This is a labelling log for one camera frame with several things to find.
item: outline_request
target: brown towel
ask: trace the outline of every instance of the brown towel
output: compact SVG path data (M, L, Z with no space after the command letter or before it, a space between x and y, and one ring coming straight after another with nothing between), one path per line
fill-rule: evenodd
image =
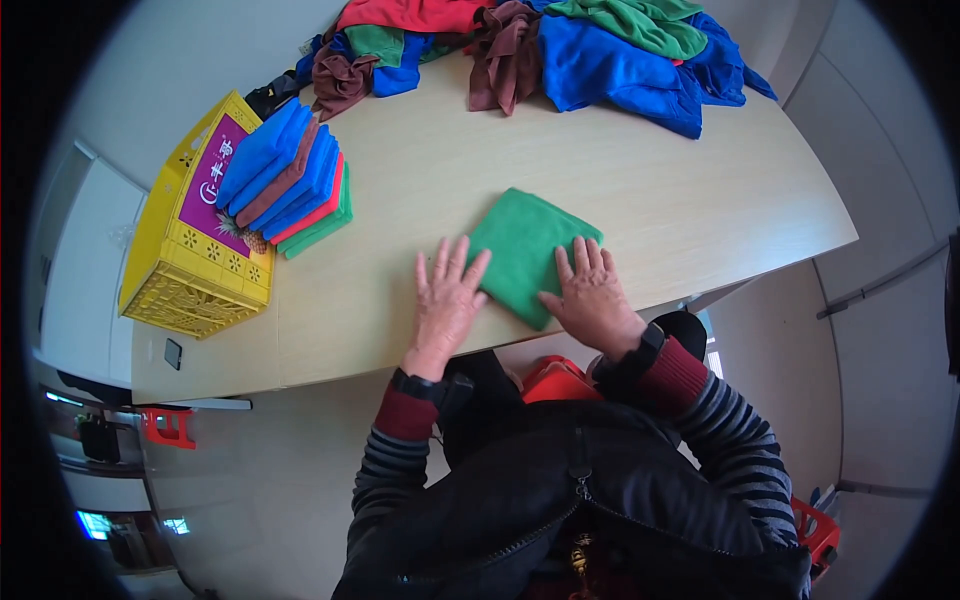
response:
M280 171L280 174L273 181L267 183L267 187L263 188L263 191L257 194L256 198L237 213L238 227L244 228L252 223L253 219L266 212L267 208L270 208L276 202L276 199L283 195L283 192L290 189L291 185L303 177L303 171L306 170L306 161L310 158L310 150L313 148L313 140L317 138L319 128L320 123L310 117L310 123L306 126L306 131L303 132L303 137L300 139L294 161Z
M510 0L493 9L480 9L480 23L471 46L470 110L500 107L509 116L540 85L543 62L537 45L539 12Z
M329 45L313 58L313 93L317 101L312 110L325 121L360 102L373 87L373 66L380 61L373 55L357 57L351 64L346 57L330 51Z

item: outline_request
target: black wristwatch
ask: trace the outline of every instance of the black wristwatch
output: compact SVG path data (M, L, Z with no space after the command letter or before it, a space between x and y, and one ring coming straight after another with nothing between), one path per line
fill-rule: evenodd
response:
M631 360L634 361L633 367L635 373L648 372L650 368L654 366L654 363L657 362L657 357L660 356L660 351L663 349L665 342L666 334L663 333L660 326L656 323L650 323L647 325L643 335L640 336L640 347L633 352L627 352L627 355L624 356L623 359L627 360L628 356L631 357Z
M446 396L446 381L429 381L416 375L408 375L403 369L397 368L391 379L394 389L418 400L430 400L440 409Z
M597 391L611 397L618 390L631 389L657 362L665 342L666 334L660 326L656 323L648 324L640 336L640 344L636 350L627 352L620 362L616 363L604 356L593 368L592 377L596 381Z

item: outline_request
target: red plastic stool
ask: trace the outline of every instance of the red plastic stool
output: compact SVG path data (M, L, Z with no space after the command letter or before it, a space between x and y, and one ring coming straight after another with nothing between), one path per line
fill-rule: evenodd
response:
M810 581L816 581L824 574L837 558L837 546L840 545L840 527L829 516L821 513L809 504L790 496L790 508L797 519L797 541L810 549L813 564L810 566ZM806 534L809 521L815 523L813 533Z
M186 424L193 415L193 410L172 411L163 408L141 408L140 418L143 419L143 432L147 440L154 444L174 445L187 450L197 449L197 444L186 437ZM177 418L177 427L174 428L174 417ZM163 420L163 426L157 422Z
M602 400L600 393L587 383L587 376L573 361L562 356L547 356L523 379L527 404L541 400Z

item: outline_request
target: hand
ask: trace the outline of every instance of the hand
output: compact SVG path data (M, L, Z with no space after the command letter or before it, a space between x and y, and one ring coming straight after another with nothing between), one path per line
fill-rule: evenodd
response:
M550 314L581 344L600 350L614 361L636 350L647 323L627 302L613 256L600 250L596 240L584 242L579 235L573 240L576 274L570 269L564 247L557 247L554 254L564 297L538 294Z
M470 240L463 236L457 242L453 257L447 260L449 244L440 240L433 280L427 281L423 252L417 252L417 314L414 315L414 337L400 362L408 375L428 381L444 378L446 362L466 340L473 318L487 301L477 292L490 264L492 253L483 250L464 273Z

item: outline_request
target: phone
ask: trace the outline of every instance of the phone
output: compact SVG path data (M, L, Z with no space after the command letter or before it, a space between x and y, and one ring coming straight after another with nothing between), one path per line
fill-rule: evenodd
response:
M171 367L180 370L180 356L183 354L183 348L180 344L167 338L167 348L163 351L163 360L167 361Z

